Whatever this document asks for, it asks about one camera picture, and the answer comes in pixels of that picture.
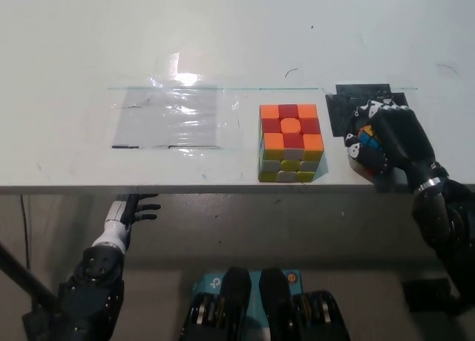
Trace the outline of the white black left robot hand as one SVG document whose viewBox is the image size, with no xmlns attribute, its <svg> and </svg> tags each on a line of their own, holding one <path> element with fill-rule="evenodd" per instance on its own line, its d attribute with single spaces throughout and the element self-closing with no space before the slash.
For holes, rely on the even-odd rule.
<svg viewBox="0 0 475 341">
<path fill-rule="evenodd" d="M 131 241 L 131 229 L 135 222 L 155 220 L 159 204 L 141 204 L 142 200 L 156 198 L 158 194 L 123 194 L 112 203 L 105 218 L 104 230 L 94 241 L 93 247 L 113 247 L 126 254 Z"/>
</svg>

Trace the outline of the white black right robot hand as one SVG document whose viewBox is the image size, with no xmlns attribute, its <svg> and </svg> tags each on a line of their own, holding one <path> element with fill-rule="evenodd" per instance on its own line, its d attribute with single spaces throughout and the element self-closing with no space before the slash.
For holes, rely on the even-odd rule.
<svg viewBox="0 0 475 341">
<path fill-rule="evenodd" d="M 406 105 L 377 100 L 360 105 L 350 116 L 344 145 L 349 157 L 373 176 L 402 170 L 412 192 L 448 178 L 422 124 Z"/>
</svg>

